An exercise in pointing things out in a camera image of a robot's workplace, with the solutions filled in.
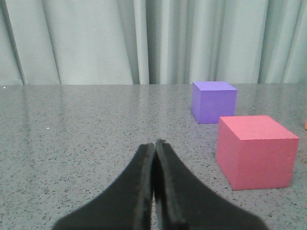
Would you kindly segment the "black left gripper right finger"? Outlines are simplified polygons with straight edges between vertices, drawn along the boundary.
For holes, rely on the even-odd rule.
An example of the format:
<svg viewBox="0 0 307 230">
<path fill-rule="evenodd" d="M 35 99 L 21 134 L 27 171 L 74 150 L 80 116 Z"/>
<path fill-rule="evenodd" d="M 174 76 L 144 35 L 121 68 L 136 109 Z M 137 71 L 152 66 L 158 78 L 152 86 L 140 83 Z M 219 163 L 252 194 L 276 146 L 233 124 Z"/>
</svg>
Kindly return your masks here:
<svg viewBox="0 0 307 230">
<path fill-rule="evenodd" d="M 164 230 L 266 230 L 266 224 L 204 185 L 169 143 L 157 140 L 155 200 Z"/>
</svg>

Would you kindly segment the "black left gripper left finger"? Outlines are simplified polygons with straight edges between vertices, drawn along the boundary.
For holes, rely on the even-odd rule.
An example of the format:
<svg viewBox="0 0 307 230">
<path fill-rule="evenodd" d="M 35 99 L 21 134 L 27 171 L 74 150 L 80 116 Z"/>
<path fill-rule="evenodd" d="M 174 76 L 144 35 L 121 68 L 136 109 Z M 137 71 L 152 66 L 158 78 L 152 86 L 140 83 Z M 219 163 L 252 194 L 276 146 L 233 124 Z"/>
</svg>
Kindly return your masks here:
<svg viewBox="0 0 307 230">
<path fill-rule="evenodd" d="M 55 230 L 149 230 L 154 144 L 141 144 L 120 176 L 98 197 L 56 222 Z"/>
</svg>

